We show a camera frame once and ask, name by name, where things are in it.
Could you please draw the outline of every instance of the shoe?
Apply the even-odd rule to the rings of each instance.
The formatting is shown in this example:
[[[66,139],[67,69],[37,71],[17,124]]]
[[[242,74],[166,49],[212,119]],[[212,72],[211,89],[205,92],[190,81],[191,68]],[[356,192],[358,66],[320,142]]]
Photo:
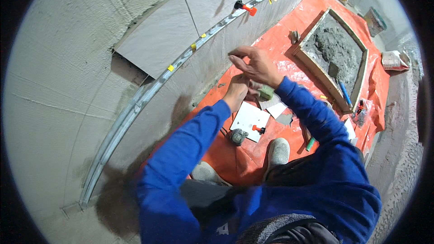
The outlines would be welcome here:
[[[290,159],[290,144],[284,138],[276,138],[268,149],[268,168],[264,174],[264,181],[268,175],[268,172],[271,171],[277,165],[283,165],[288,163]]]
[[[217,172],[205,161],[200,161],[191,172],[191,177],[195,180],[209,181],[214,183],[225,183],[229,187],[232,185],[224,181]]]

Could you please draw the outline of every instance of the orange tarp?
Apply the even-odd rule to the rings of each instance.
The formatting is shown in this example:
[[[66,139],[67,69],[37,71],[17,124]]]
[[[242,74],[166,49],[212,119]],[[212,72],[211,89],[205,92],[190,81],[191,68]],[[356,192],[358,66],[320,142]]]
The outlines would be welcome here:
[[[291,30],[298,30],[301,39],[303,39],[328,7],[331,7],[344,19],[369,49],[366,78],[362,86],[361,98],[371,100],[373,107],[362,128],[356,127],[353,123],[355,134],[359,138],[356,146],[364,152],[366,147],[371,147],[374,135],[384,130],[384,106],[388,92],[389,75],[382,67],[381,53],[372,42],[366,22],[360,16],[346,9],[337,0],[302,0],[291,13],[259,37],[252,46],[267,50],[270,59],[281,74],[304,85],[316,98],[320,99],[320,95],[329,96],[323,85],[292,55],[298,44],[292,45],[288,37]],[[227,91],[231,77],[239,73],[241,71],[234,66],[230,67],[217,83],[217,85],[223,83],[225,85],[220,88],[216,85],[212,88],[185,120],[194,117],[205,106],[211,106],[220,100]],[[350,115],[342,117],[339,115],[339,109],[336,107],[334,109],[342,120],[350,117]],[[292,111],[288,108],[283,112],[283,114],[289,113]],[[231,127],[235,116],[236,113],[226,120],[224,127],[227,130]],[[289,126],[276,122],[270,116],[266,125],[267,130],[259,142],[255,143],[245,139],[240,147],[236,147],[223,134],[219,133],[203,160],[208,162],[224,180],[231,184],[260,183],[267,168],[266,152],[271,140],[278,137],[288,140],[291,147],[289,161],[314,153],[318,148],[318,142],[315,142],[310,152],[305,150],[307,142],[303,138],[300,121],[295,115],[293,119],[294,121]]]

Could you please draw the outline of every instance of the worker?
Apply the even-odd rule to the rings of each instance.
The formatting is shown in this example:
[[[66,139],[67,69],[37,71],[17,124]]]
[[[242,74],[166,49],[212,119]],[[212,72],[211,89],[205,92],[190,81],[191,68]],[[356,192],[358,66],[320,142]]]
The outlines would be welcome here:
[[[366,243],[382,204],[344,124],[280,74],[265,51],[241,46],[229,55],[243,74],[232,78],[222,100],[173,132],[141,172],[142,243]],[[290,145],[276,138],[264,182],[232,187],[200,160],[223,123],[255,94],[250,80],[274,88],[319,147],[288,163]]]

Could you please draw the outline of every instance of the wooden frame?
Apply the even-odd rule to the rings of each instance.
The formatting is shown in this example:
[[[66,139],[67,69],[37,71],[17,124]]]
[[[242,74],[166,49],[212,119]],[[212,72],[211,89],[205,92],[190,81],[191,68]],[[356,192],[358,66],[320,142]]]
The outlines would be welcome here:
[[[350,107],[347,104],[339,86],[336,85],[336,83],[329,77],[327,73],[324,72],[324,70],[317,64],[317,62],[311,56],[309,56],[306,51],[303,50],[306,41],[311,37],[311,35],[315,32],[318,26],[323,22],[327,14],[330,14],[348,32],[348,34],[353,38],[355,43],[360,47],[362,51],[359,72],[357,73],[357,79],[354,83],[354,89],[350,96],[350,100],[353,107]],[[328,92],[334,98],[334,100],[336,101],[337,105],[339,106],[343,114],[350,114],[355,112],[355,109],[359,103],[361,88],[363,86],[363,82],[365,81],[369,50],[362,43],[362,41],[357,37],[357,35],[354,33],[351,27],[347,23],[345,23],[342,17],[339,16],[339,14],[337,14],[331,7],[329,7],[327,11],[321,16],[319,21],[315,24],[315,26],[312,28],[312,30],[306,35],[303,41],[299,44],[299,46],[293,52],[293,55],[296,56],[298,59],[300,59],[301,62],[324,84],[324,86],[328,89]]]

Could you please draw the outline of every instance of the bucket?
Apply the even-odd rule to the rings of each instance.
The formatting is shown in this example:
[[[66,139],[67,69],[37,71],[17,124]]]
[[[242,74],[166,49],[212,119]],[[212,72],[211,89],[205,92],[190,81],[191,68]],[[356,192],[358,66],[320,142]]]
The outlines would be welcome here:
[[[383,18],[381,18],[377,10],[372,7],[369,8],[369,11],[365,14],[365,16],[363,16],[363,19],[365,19],[366,23],[368,24],[371,37],[375,37],[378,33],[387,29],[387,25]]]

